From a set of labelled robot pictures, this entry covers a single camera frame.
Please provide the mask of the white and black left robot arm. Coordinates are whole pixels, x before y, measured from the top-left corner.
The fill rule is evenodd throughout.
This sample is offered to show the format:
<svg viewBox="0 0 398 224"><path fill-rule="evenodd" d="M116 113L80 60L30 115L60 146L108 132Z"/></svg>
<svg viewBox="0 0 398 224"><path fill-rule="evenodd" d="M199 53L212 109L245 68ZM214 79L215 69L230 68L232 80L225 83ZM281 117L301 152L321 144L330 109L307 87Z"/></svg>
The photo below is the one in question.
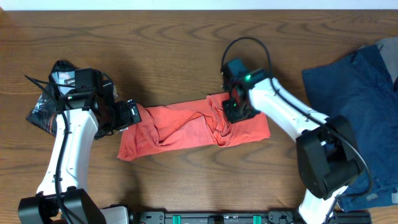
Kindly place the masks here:
<svg viewBox="0 0 398 224"><path fill-rule="evenodd" d="M138 122L133 101L116 101L111 79L75 80L51 96L57 132L45 176L33 197L21 199L21 223L131 223L125 205L99 208L88 195L88 164L98 131L103 136Z"/></svg>

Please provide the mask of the red orange t-shirt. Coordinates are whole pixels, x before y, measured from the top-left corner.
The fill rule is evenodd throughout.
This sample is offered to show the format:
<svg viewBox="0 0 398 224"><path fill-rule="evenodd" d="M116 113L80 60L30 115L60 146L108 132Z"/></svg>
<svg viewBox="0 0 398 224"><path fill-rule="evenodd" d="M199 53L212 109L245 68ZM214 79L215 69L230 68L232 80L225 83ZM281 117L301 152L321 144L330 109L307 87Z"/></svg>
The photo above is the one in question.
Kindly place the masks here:
<svg viewBox="0 0 398 224"><path fill-rule="evenodd" d="M161 152L217 145L232 147L271 136L265 114L229 123L222 102L227 93L208 95L204 100L167 106L137 106L141 122L123 131L118 159L132 161Z"/></svg>

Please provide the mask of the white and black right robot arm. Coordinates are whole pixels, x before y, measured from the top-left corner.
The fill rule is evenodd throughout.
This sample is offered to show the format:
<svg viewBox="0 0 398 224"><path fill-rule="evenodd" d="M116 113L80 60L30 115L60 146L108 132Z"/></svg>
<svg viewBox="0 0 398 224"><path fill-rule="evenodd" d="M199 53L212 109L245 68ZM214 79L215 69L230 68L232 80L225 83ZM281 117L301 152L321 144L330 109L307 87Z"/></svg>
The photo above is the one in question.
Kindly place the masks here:
<svg viewBox="0 0 398 224"><path fill-rule="evenodd" d="M241 123L264 113L296 143L298 172L306 186L296 212L267 215L269 223L337 223L333 211L345 190L369 171L358 151L353 129L343 116L333 119L290 94L264 69L223 68L223 102L228 121Z"/></svg>

